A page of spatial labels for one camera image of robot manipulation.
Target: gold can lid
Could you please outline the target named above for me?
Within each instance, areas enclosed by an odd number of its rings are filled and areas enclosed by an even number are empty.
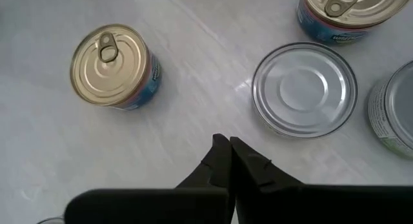
[[[147,63],[148,49],[135,30],[118,24],[102,26],[77,47],[70,79],[85,101],[112,106],[136,92]]]
[[[325,21],[344,28],[365,28],[386,21],[409,0],[307,0]]]

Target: pull tab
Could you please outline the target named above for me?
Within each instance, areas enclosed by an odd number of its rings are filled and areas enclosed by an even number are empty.
[[[349,10],[358,0],[343,2],[341,0],[328,0],[324,11],[329,17],[339,17]]]
[[[109,32],[102,33],[99,37],[97,53],[99,59],[104,63],[109,63],[116,59],[118,53],[119,50],[117,49],[114,36]]]

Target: marble surface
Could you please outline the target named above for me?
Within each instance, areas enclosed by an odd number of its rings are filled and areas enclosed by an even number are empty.
[[[91,188],[170,188],[209,150],[238,136],[305,183],[413,184],[413,162],[381,146],[366,97],[412,60],[413,4],[350,46],[336,47],[359,81],[350,121],[322,139],[277,136],[255,115],[250,82],[272,49],[310,41],[298,0],[0,0],[0,217],[58,216]],[[159,58],[163,84],[132,112],[73,92],[73,51],[93,29],[135,28]]]

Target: blue can label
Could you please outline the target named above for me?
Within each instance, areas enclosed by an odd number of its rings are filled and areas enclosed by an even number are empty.
[[[331,45],[352,43],[364,37],[371,29],[347,29],[332,26],[313,14],[305,0],[300,0],[297,16],[301,27],[310,37]]]
[[[139,108],[140,106],[144,105],[148,101],[152,99],[154,94],[157,92],[159,88],[159,84],[161,82],[161,65],[157,60],[156,56],[152,53],[150,54],[150,62],[149,62],[149,76],[146,79],[144,87],[138,91],[138,94],[135,98],[132,98],[130,102],[128,102],[125,107],[118,107],[123,110],[133,110],[135,108]]]

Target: metal can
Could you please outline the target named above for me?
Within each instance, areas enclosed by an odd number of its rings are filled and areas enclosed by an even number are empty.
[[[327,44],[352,43],[398,13],[409,0],[300,0],[303,30]]]
[[[413,62],[379,82],[368,100],[368,118],[381,142],[413,159]]]
[[[269,53],[252,80],[261,119],[282,136],[326,136],[349,119],[358,99],[356,77],[335,51],[316,43],[292,43]]]
[[[132,110],[157,92],[161,65],[132,28],[94,30],[77,47],[70,78],[77,95],[98,106]]]
[[[39,222],[38,224],[65,224],[63,218],[48,218]]]

